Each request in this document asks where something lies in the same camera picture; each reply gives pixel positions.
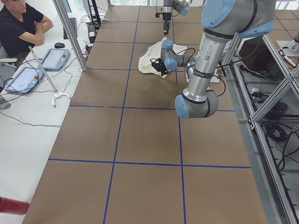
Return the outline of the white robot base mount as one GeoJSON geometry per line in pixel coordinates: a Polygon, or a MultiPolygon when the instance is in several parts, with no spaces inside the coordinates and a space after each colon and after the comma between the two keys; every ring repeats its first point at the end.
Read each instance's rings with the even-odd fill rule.
{"type": "MultiPolygon", "coordinates": [[[[188,70],[185,70],[185,77],[186,77],[187,82],[190,82],[192,76],[193,76],[192,68],[188,69],[188,70]]],[[[218,69],[215,69],[213,77],[212,77],[210,82],[218,83],[219,81],[220,81],[220,79],[219,79],[218,69]]]]}

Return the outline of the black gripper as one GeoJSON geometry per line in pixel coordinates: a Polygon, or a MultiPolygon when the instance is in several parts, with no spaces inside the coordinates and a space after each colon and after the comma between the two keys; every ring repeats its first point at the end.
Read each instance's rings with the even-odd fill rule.
{"type": "Polygon", "coordinates": [[[157,58],[157,59],[151,58],[150,62],[151,62],[151,66],[158,73],[160,73],[161,76],[168,75],[170,73],[170,71],[166,69],[166,66],[165,66],[162,58],[157,58]]]}

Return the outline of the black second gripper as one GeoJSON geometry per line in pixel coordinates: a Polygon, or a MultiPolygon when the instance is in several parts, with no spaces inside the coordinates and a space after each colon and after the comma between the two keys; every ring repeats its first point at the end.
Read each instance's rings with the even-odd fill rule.
{"type": "Polygon", "coordinates": [[[160,16],[163,17],[163,21],[164,21],[164,35],[168,35],[169,34],[169,29],[170,29],[170,21],[171,21],[171,17],[172,17],[172,11],[166,11],[166,12],[156,12],[155,13],[155,17],[159,18],[160,16]]]}

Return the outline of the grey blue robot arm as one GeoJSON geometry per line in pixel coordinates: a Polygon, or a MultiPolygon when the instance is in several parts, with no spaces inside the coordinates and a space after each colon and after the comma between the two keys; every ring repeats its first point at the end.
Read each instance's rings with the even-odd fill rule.
{"type": "Polygon", "coordinates": [[[188,87],[175,98],[180,118],[205,118],[217,111],[218,97],[209,84],[225,45],[235,34],[242,39],[271,32],[275,5],[274,0],[209,0],[201,14],[203,36],[198,57],[176,54],[172,40],[162,42],[160,57],[150,60],[153,68],[166,75],[184,67],[190,79],[188,87]]]}

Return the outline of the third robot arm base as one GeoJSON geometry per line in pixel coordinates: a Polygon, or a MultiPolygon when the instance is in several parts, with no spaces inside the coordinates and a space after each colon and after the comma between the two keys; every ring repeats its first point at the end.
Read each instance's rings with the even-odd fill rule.
{"type": "Polygon", "coordinates": [[[279,53],[282,56],[298,57],[299,56],[299,33],[291,41],[277,41],[279,53]]]}

